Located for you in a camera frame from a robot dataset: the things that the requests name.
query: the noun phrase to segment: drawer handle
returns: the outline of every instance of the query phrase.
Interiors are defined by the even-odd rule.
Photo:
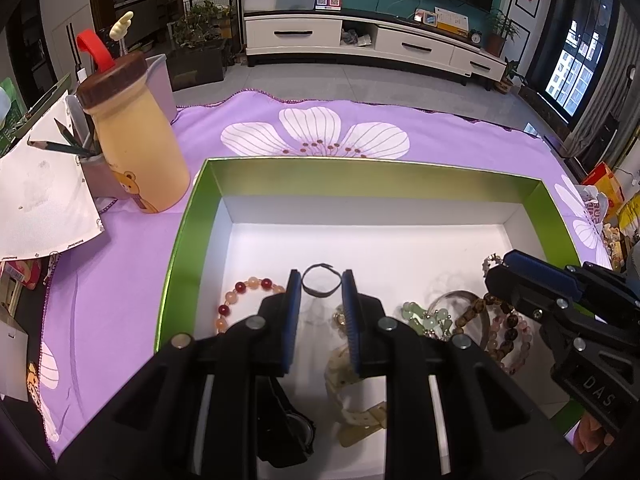
[[[473,61],[469,61],[469,63],[471,63],[473,66],[477,66],[478,68],[482,68],[484,70],[491,70],[489,67],[481,65],[481,64],[473,62]]]
[[[276,36],[311,36],[313,33],[312,30],[276,30],[274,32]]]
[[[412,45],[411,43],[403,43],[402,46],[407,48],[414,48],[415,50],[423,50],[425,52],[431,52],[430,48],[426,48],[425,46]]]

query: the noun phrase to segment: finger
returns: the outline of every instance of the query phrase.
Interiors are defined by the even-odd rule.
[[[602,427],[602,424],[600,424],[593,415],[589,414],[589,427],[591,431],[597,431]]]
[[[591,423],[589,417],[583,417],[578,425],[578,433],[580,434],[580,440],[587,453],[595,451],[602,443],[602,435],[599,431],[591,431]]]
[[[574,433],[574,447],[578,454],[584,453],[584,445],[582,444],[582,440],[580,439],[580,433],[578,430],[575,430]]]

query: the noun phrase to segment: pencil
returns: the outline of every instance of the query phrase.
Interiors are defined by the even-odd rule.
[[[65,137],[66,142],[68,142],[69,145],[71,145],[71,146],[80,146],[80,144],[78,144],[78,141],[76,140],[76,138],[73,135],[71,135],[71,132],[66,129],[66,126],[64,124],[60,123],[56,118],[54,118],[53,120],[56,121],[56,124],[58,125],[58,130],[60,131],[60,134],[62,134],[62,136]]]
[[[50,142],[48,140],[29,139],[27,140],[27,144],[29,146],[33,146],[34,148],[46,150],[48,152],[72,153],[73,155],[79,156],[94,156],[92,152],[90,152],[89,150],[85,150],[84,148],[80,148],[79,146],[67,146],[66,144]]]

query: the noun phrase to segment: red straw lid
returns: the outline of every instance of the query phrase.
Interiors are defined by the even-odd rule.
[[[88,52],[94,58],[99,72],[104,72],[115,66],[113,57],[109,54],[107,47],[104,46],[98,35],[90,28],[78,34],[76,41],[80,50]]]

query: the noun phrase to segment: tile floor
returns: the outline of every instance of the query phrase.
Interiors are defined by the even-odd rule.
[[[178,105],[222,101],[243,88],[260,89],[281,99],[348,99],[404,105],[464,115],[523,130],[530,123],[540,134],[551,129],[520,97],[487,92],[476,82],[466,86],[435,76],[367,66],[283,63],[253,68],[235,65],[225,80],[175,92]]]

